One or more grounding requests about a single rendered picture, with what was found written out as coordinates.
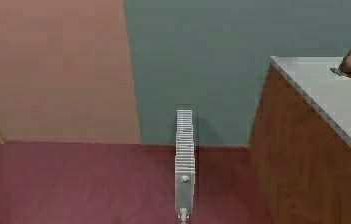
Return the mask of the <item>brown cabinet with white top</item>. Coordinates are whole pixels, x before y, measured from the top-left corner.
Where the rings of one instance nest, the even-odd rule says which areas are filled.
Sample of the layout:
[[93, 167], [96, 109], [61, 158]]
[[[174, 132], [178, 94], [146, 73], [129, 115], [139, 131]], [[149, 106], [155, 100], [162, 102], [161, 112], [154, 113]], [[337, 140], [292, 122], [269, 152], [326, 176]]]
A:
[[340, 62], [270, 59], [249, 149], [274, 224], [351, 224], [351, 78]]

